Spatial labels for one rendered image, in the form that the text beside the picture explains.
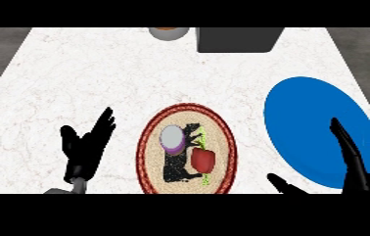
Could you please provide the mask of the dark grey box appliance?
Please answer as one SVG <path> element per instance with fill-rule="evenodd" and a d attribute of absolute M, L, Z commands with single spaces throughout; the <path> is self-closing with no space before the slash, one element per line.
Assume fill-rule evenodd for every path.
<path fill-rule="evenodd" d="M 284 27 L 200 27 L 200 53 L 266 53 L 273 49 Z"/>

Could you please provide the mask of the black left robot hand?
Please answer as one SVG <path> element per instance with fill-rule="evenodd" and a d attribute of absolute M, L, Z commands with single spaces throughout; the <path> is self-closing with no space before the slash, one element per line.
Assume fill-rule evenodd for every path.
<path fill-rule="evenodd" d="M 89 181 L 95 177 L 114 130 L 111 108 L 104 111 L 92 131 L 83 137 L 70 125 L 61 127 L 63 152 L 68 158 L 64 176 L 67 183 L 76 178 Z"/>

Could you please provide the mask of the red bell pepper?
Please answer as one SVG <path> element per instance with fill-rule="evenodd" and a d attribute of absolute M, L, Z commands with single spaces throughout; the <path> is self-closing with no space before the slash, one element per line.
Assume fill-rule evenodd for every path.
<path fill-rule="evenodd" d="M 192 150 L 191 165 L 200 173 L 210 173 L 216 166 L 216 153 L 195 148 Z"/>

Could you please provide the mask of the grey cup with orange top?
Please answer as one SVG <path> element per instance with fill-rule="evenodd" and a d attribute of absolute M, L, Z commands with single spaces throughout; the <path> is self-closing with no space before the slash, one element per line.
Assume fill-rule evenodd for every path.
<path fill-rule="evenodd" d="M 176 27 L 176 28 L 158 28 L 151 27 L 150 33 L 152 36 L 163 41 L 175 41 L 185 37 L 189 32 L 188 27 Z"/>

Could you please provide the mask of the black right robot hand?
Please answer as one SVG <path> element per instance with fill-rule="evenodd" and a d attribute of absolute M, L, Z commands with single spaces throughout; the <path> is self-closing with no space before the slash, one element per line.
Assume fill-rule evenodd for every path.
<path fill-rule="evenodd" d="M 347 165 L 341 194 L 370 195 L 370 173 L 366 170 L 360 150 L 338 118 L 332 118 L 331 130 L 340 144 L 343 158 Z M 279 193 L 307 195 L 307 192 L 295 185 L 290 184 L 275 173 L 270 173 L 266 177 Z"/>

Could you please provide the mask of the oval red-rimmed woven placemat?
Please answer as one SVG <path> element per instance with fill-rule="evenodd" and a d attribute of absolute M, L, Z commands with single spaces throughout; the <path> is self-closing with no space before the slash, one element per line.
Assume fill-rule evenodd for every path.
<path fill-rule="evenodd" d="M 185 131 L 185 149 L 172 156 L 160 142 L 169 125 Z M 216 166 L 200 173 L 191 165 L 192 150 L 216 153 Z M 228 194 L 238 169 L 238 147 L 232 130 L 219 114 L 195 103 L 176 104 L 151 119 L 138 144 L 136 170 L 147 194 Z"/>

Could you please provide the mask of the purple-rimmed can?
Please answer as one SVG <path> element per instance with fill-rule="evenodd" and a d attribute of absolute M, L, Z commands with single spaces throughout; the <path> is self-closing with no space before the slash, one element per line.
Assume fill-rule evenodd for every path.
<path fill-rule="evenodd" d="M 186 135 L 183 129 L 178 125 L 172 124 L 163 129 L 160 142 L 166 152 L 172 156 L 183 151 L 186 147 Z"/>

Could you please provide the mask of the blue plate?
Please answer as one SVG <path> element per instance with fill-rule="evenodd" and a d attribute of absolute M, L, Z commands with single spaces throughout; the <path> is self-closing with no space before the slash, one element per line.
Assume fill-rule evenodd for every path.
<path fill-rule="evenodd" d="M 273 146 L 294 169 L 316 183 L 341 189 L 347 165 L 331 130 L 338 118 L 370 173 L 370 118 L 353 98 L 328 82 L 291 77 L 272 88 L 265 124 Z"/>

